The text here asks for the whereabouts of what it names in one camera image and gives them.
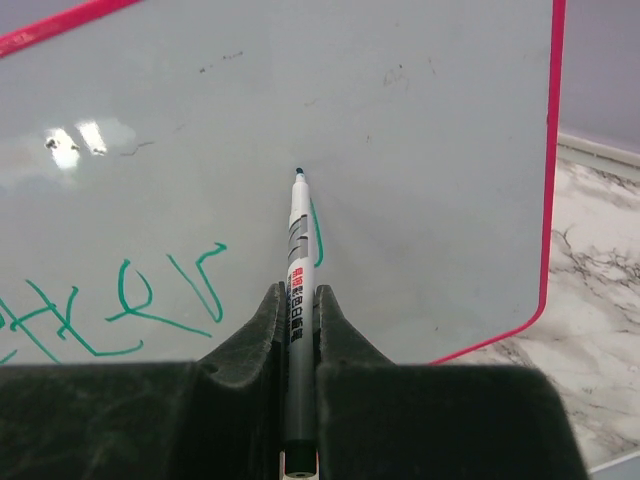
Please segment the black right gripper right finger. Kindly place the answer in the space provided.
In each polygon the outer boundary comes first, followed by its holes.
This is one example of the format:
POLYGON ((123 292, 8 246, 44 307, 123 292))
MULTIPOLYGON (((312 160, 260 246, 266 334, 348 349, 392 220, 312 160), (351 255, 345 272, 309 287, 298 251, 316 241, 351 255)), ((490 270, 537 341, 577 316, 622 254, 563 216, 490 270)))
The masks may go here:
POLYGON ((398 365, 317 292, 324 479, 584 479, 562 400, 539 370, 398 365))

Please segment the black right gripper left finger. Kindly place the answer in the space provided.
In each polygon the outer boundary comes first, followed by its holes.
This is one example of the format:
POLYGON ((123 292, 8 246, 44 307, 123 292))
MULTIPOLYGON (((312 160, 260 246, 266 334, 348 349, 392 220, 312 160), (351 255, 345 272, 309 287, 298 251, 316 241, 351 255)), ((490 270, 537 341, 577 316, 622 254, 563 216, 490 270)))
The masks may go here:
POLYGON ((197 361, 1 370, 5 479, 276 479, 285 294, 197 361))

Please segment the green whiteboard marker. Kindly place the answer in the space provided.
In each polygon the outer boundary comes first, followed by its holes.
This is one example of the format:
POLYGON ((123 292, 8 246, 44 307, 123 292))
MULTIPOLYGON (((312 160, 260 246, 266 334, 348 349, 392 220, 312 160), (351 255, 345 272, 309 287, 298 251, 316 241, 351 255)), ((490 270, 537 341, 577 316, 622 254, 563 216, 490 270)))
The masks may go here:
POLYGON ((296 169, 289 216, 284 338, 284 473, 317 473, 313 307, 316 234, 310 188, 296 169))

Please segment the pink framed whiteboard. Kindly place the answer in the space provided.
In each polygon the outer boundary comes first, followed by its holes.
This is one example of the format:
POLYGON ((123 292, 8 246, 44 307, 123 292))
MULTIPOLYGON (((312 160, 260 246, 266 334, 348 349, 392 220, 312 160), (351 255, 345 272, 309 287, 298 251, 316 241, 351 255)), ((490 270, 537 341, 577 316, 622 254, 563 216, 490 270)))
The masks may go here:
POLYGON ((400 363, 547 298, 562 1, 1 5, 1 360, 200 357, 285 278, 400 363))

